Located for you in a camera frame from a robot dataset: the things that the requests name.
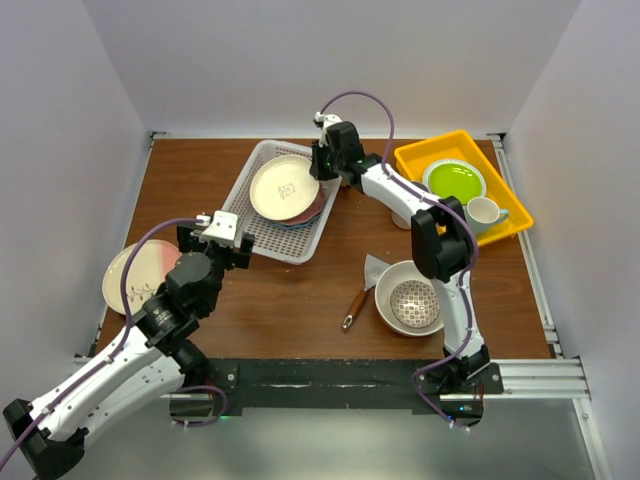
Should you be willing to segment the white perforated plastic basket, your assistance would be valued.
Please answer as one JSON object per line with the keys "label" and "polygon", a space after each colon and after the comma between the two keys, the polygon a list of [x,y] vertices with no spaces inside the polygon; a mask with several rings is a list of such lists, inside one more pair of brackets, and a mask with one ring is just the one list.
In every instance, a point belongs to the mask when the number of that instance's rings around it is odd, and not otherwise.
{"label": "white perforated plastic basket", "polygon": [[300,265],[309,261],[317,248],[340,189],[340,179],[323,181],[325,193],[322,211],[303,226],[288,228],[277,226],[260,216],[250,202],[250,184],[259,168],[269,160],[285,154],[297,154],[311,159],[311,148],[280,140],[261,140],[240,171],[222,207],[223,211],[238,216],[235,245],[242,233],[255,236],[253,252],[286,263]]}

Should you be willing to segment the pink polka dot plate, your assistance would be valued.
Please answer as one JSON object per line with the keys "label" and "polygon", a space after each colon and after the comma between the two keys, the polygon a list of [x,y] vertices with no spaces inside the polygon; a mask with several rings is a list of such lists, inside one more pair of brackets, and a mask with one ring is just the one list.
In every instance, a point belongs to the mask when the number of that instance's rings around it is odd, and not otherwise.
{"label": "pink polka dot plate", "polygon": [[306,223],[314,216],[319,214],[325,203],[326,195],[322,187],[319,188],[318,193],[309,207],[307,207],[302,213],[287,220],[280,220],[279,223],[285,226],[294,226]]}

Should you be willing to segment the pink and cream plate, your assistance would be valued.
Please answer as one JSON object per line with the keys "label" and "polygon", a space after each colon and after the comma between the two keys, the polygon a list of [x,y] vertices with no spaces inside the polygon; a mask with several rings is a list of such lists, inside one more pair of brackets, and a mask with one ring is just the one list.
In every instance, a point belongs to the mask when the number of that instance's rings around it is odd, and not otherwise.
{"label": "pink and cream plate", "polygon": [[[126,260],[134,248],[135,244],[126,247],[111,261],[102,281],[102,294],[107,306],[121,315],[125,310],[120,281]],[[143,245],[127,274],[126,298],[131,314],[137,313],[143,303],[156,293],[179,257],[178,248],[167,241],[151,239]]]}

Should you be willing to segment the cream bear print plate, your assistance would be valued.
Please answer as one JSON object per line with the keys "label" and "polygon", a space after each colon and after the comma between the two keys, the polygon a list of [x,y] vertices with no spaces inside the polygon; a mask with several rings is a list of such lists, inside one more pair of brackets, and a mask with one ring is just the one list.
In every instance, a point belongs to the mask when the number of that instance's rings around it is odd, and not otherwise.
{"label": "cream bear print plate", "polygon": [[251,181],[249,195],[253,209],[272,221],[302,214],[320,190],[320,182],[310,174],[310,167],[309,159],[295,154],[266,162]]}

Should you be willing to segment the blue polka dot plate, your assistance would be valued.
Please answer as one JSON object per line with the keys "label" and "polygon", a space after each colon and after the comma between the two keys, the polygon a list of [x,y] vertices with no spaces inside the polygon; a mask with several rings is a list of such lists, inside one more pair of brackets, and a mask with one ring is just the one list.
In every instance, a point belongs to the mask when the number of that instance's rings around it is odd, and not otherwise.
{"label": "blue polka dot plate", "polygon": [[317,215],[311,217],[306,222],[301,222],[301,223],[296,223],[296,224],[291,224],[291,225],[286,224],[284,222],[275,222],[275,221],[271,221],[271,220],[269,220],[268,222],[272,226],[274,226],[276,228],[279,228],[281,230],[286,230],[286,231],[299,230],[299,229],[303,229],[303,228],[306,228],[306,227],[312,225],[314,222],[316,222],[320,218],[320,216],[321,216],[320,213],[318,213]]}

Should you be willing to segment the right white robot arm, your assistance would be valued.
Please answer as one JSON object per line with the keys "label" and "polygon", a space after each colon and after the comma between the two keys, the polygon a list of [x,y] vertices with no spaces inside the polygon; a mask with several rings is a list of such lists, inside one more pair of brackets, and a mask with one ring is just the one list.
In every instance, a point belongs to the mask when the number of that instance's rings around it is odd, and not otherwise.
{"label": "right white robot arm", "polygon": [[490,364],[473,307],[470,273],[478,259],[475,234],[454,197],[440,198],[403,178],[377,154],[367,154],[355,125],[320,115],[320,136],[311,143],[310,174],[318,180],[341,178],[381,202],[411,226],[411,255],[418,272],[438,296],[444,323],[444,358],[420,368],[415,379],[440,380],[469,392]]}

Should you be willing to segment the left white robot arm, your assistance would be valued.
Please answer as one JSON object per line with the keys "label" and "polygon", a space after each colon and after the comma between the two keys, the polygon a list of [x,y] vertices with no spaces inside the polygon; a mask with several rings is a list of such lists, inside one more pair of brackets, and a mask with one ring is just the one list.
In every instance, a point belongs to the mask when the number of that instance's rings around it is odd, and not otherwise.
{"label": "left white robot arm", "polygon": [[13,443],[1,459],[21,452],[38,479],[59,479],[83,458],[112,422],[164,394],[209,391],[209,361],[189,339],[216,307],[226,272],[249,266],[255,237],[235,238],[233,225],[204,227],[175,219],[181,255],[156,292],[105,348],[46,394],[16,399],[3,410]]}

